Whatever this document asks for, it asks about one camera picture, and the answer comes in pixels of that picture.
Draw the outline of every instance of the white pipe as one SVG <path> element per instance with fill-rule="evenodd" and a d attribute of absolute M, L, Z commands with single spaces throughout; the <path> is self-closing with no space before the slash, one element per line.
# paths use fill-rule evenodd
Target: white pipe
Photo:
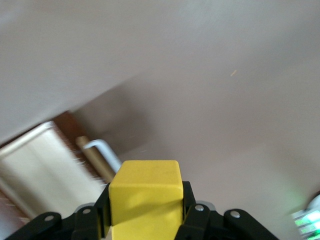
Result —
<path fill-rule="evenodd" d="M 96 147 L 98 149 L 98 151 L 101 153 L 101 155 L 104 157 L 106 162 L 110 165 L 115 173 L 119 171 L 122 162 L 119 160 L 111 147 L 106 143 L 106 141 L 97 139 L 83 146 L 84 149 L 89 149 L 92 147 Z"/>

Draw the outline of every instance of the yellow block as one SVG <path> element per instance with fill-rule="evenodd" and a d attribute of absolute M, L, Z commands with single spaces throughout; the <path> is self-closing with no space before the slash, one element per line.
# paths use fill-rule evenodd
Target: yellow block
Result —
<path fill-rule="evenodd" d="M 112 240 L 173 240 L 183 195 L 177 161 L 125 161 L 109 186 Z"/>

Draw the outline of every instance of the white ceiling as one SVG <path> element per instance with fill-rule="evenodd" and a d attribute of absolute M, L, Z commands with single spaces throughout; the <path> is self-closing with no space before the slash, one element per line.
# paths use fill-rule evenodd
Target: white ceiling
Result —
<path fill-rule="evenodd" d="M 121 85 L 197 198 L 298 240 L 290 214 L 320 190 L 319 16 L 318 0 L 0 0 L 0 142 Z"/>

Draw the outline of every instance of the wall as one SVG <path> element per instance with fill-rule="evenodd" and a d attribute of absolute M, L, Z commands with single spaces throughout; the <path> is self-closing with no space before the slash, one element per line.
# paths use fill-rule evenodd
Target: wall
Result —
<path fill-rule="evenodd" d="M 0 3 L 0 141 L 100 96 L 77 117 L 122 160 L 177 159 L 198 199 L 299 239 L 290 214 L 319 190 L 319 1 Z"/>

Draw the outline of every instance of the metal screw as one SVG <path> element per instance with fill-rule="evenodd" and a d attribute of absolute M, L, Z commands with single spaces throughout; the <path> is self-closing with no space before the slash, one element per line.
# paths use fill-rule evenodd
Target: metal screw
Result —
<path fill-rule="evenodd" d="M 85 210 L 82 211 L 83 214 L 88 214 L 91 212 L 91 209 L 90 208 L 87 208 Z"/>
<path fill-rule="evenodd" d="M 55 216 L 50 215 L 50 216 L 46 216 L 44 220 L 45 220 L 46 222 L 49 222 L 49 221 L 51 221 L 51 220 L 54 219 L 54 218 L 55 218 Z"/>
<path fill-rule="evenodd" d="M 198 204 L 198 205 L 195 205 L 195 210 L 199 211 L 199 212 L 202 212 L 203 210 L 205 210 L 204 206 Z"/>
<path fill-rule="evenodd" d="M 230 215 L 236 219 L 240 218 L 240 213 L 237 211 L 231 211 Z"/>

